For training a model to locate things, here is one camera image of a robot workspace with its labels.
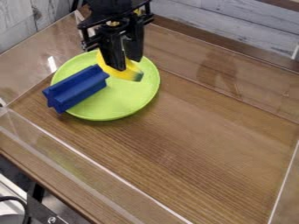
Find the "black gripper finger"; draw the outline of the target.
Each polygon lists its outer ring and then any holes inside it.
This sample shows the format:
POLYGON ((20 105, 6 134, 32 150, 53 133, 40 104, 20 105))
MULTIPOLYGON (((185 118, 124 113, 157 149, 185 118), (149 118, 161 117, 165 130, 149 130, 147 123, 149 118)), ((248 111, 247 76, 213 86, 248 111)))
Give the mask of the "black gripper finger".
POLYGON ((120 32, 113 28, 100 28, 98 35, 98 49, 105 61, 105 64, 115 68, 117 71, 127 69, 125 55, 121 46, 120 32))
POLYGON ((129 24, 125 29, 125 37, 123 39, 125 56, 139 62, 144 55, 144 22, 137 16, 129 18, 129 24))

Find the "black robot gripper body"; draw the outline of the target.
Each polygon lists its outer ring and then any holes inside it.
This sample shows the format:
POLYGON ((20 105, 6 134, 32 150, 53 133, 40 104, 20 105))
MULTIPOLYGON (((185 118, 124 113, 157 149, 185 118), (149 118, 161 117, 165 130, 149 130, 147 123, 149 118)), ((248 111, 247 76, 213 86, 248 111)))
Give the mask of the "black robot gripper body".
POLYGON ((149 3, 151 0, 86 0, 90 15, 77 24, 82 35, 82 50, 98 49, 98 29, 113 28, 120 32, 123 51, 125 51, 123 39, 129 18, 140 17, 144 26, 153 21, 149 3))

